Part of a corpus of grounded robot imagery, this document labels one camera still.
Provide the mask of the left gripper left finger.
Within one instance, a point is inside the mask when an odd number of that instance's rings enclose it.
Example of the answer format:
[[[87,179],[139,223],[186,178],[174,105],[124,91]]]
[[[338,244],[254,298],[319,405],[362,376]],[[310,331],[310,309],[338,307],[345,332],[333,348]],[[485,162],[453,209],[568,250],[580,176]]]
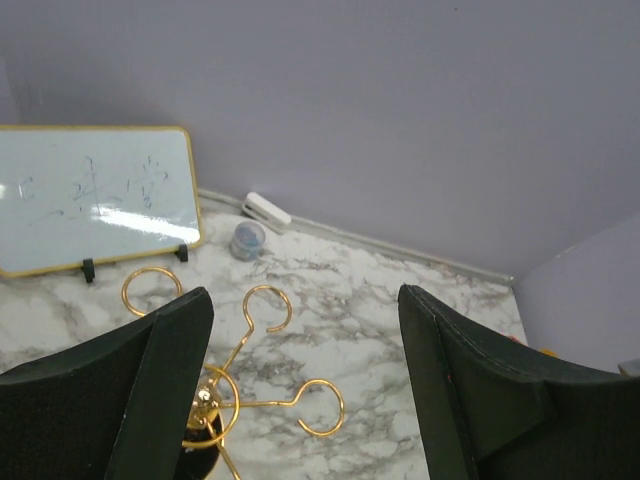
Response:
[[[2,478],[175,478],[213,321],[198,287],[2,373]]]

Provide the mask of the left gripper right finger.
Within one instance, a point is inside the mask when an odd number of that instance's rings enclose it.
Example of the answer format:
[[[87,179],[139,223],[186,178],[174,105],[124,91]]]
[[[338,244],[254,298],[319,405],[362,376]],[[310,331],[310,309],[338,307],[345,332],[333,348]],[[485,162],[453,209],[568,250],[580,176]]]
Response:
[[[491,330],[422,288],[398,294],[433,479],[635,479],[639,381]]]

